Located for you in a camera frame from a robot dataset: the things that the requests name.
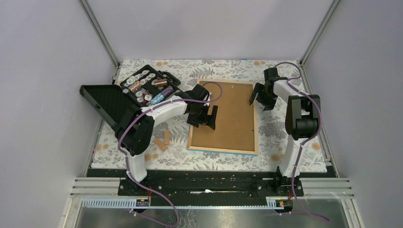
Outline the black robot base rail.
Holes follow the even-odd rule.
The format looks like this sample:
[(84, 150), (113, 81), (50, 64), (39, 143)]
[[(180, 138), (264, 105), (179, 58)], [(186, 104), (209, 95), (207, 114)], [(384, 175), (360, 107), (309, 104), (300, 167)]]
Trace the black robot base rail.
[(263, 206), (267, 197), (287, 200), (304, 195), (296, 178), (280, 177), (267, 171), (158, 171), (148, 170), (140, 183), (129, 179), (125, 170), (89, 169), (90, 178), (118, 178), (118, 196), (145, 197), (152, 206)]

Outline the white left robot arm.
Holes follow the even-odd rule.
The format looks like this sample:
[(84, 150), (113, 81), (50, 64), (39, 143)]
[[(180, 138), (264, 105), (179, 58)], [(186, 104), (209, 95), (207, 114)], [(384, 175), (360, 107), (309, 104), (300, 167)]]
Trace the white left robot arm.
[(158, 104), (143, 107), (124, 130), (116, 132), (117, 148), (125, 155), (126, 174), (131, 179), (129, 189), (135, 195), (147, 191), (144, 151), (150, 144), (154, 127), (175, 116), (187, 114), (186, 122), (190, 126), (198, 128), (205, 125), (214, 130), (218, 106), (211, 104), (223, 95), (222, 86), (218, 87), (220, 93), (217, 97), (213, 97), (203, 85), (196, 85), (193, 90), (181, 91)]

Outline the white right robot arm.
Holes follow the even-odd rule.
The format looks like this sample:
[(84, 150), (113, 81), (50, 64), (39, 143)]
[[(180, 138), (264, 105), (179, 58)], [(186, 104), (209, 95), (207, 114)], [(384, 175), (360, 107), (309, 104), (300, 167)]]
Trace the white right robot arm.
[(287, 103), (285, 129), (288, 134), (285, 159), (277, 167), (271, 189), (280, 196), (296, 188), (304, 145), (314, 139), (322, 127), (320, 97), (294, 87), (290, 79), (280, 77), (275, 67), (264, 70), (263, 84), (256, 83), (249, 98), (273, 110), (278, 98)]

